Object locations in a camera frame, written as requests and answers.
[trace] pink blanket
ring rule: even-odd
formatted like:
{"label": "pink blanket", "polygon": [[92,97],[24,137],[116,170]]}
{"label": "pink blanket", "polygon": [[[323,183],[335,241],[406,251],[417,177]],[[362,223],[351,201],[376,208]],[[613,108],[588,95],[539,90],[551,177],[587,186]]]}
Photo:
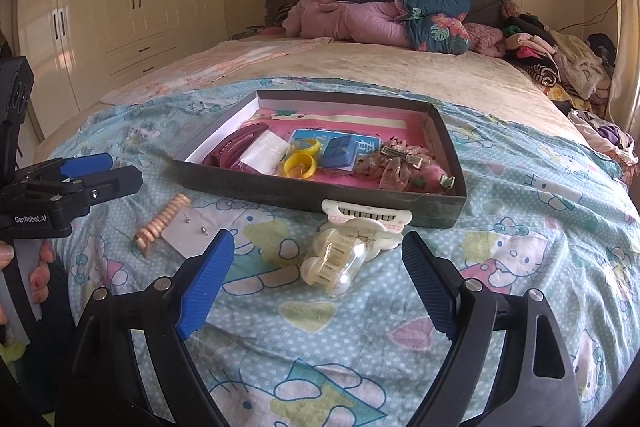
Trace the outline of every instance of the pink blanket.
{"label": "pink blanket", "polygon": [[363,44],[411,48],[395,3],[356,4],[336,0],[302,0],[282,23],[287,37],[353,39]]}
{"label": "pink blanket", "polygon": [[465,24],[469,34],[469,49],[487,57],[504,57],[504,37],[498,28],[469,22]]}

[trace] blue patterned bedsheet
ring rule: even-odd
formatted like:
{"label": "blue patterned bedsheet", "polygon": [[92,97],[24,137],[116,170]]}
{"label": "blue patterned bedsheet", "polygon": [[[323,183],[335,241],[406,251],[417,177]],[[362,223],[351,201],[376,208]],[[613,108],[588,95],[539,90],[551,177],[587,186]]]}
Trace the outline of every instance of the blue patterned bedsheet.
{"label": "blue patterned bedsheet", "polygon": [[[468,201],[455,227],[418,229],[465,277],[521,295],[547,295],[574,360],[584,423],[620,383],[640,345],[639,217],[616,163],[546,136],[426,96],[337,79],[271,78],[184,92],[92,116],[55,156],[108,152],[142,170],[130,198],[95,207],[55,242],[69,273],[76,319],[92,290],[145,288],[182,257],[163,240],[144,259],[138,227],[178,192],[235,236],[236,259],[207,324],[188,340],[196,366],[232,427],[404,426],[442,364],[449,342],[433,330],[399,249],[360,270],[328,298],[298,265],[322,216],[183,190],[171,158],[256,89],[357,91],[432,102],[455,143]],[[138,359],[154,410],[168,417],[141,335]],[[468,415],[481,412],[501,342]]]}

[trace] cardboard box tray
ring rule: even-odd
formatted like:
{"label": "cardboard box tray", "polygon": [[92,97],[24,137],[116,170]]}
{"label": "cardboard box tray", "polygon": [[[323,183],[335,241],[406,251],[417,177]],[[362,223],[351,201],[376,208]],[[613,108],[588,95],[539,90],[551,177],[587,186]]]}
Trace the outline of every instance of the cardboard box tray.
{"label": "cardboard box tray", "polygon": [[[310,180],[265,176],[202,165],[204,157],[226,136],[238,130],[259,110],[336,114],[373,110],[413,117],[424,122],[426,139],[437,162],[456,182],[445,194],[392,192]],[[335,125],[327,123],[327,128]],[[178,182],[186,188],[225,198],[255,201],[285,208],[322,212],[322,200],[344,201],[394,210],[410,210],[416,227],[453,227],[466,201],[466,185],[456,150],[437,109],[427,102],[344,92],[259,90],[236,103],[223,116],[191,140],[175,157]]]}

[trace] finger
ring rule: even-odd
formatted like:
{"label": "finger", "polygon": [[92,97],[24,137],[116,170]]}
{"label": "finger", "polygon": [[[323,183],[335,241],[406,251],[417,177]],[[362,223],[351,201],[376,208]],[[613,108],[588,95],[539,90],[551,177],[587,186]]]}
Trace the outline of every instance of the finger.
{"label": "finger", "polygon": [[45,239],[40,246],[40,258],[45,263],[53,263],[56,258],[56,253],[53,251],[53,245],[50,239]]}
{"label": "finger", "polygon": [[33,293],[33,302],[36,304],[40,304],[47,300],[49,297],[49,287],[44,286],[42,290],[38,290]]}
{"label": "finger", "polygon": [[44,286],[49,284],[49,279],[51,279],[49,266],[44,261],[40,261],[40,264],[38,264],[29,274],[31,291],[36,292],[38,290],[42,290]]}
{"label": "finger", "polygon": [[14,247],[6,243],[0,243],[0,270],[8,266],[14,255]]}

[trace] bed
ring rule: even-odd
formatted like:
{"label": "bed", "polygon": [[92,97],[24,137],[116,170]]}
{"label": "bed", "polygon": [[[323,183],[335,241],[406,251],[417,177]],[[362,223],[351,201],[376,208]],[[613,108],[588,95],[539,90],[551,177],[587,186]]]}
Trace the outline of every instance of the bed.
{"label": "bed", "polygon": [[[277,41],[257,38],[253,45]],[[164,74],[199,60],[188,57]],[[234,267],[207,324],[188,340],[230,425],[408,422],[450,344],[433,330],[399,250],[366,264],[350,290],[331,299],[306,286],[298,271],[322,216],[217,198],[174,181],[172,157],[256,89],[354,91],[434,103],[469,196],[453,229],[418,233],[465,277],[504,293],[542,289],[574,361],[583,423],[603,407],[640,346],[640,217],[615,162],[588,149],[520,72],[471,52],[454,57],[324,42],[197,88],[182,86],[137,104],[97,105],[69,121],[41,145],[38,159],[108,152],[116,165],[137,166],[145,179],[137,195],[95,208],[74,222],[72,236],[54,244],[69,274],[76,319],[98,286],[136,291],[175,272],[182,258],[168,244],[156,241],[144,259],[131,238],[185,192],[235,234]],[[508,266],[501,282],[492,277],[495,259]],[[481,412],[495,374],[501,338],[494,336],[469,417]],[[134,341],[154,410],[169,417],[143,339],[135,335]]]}

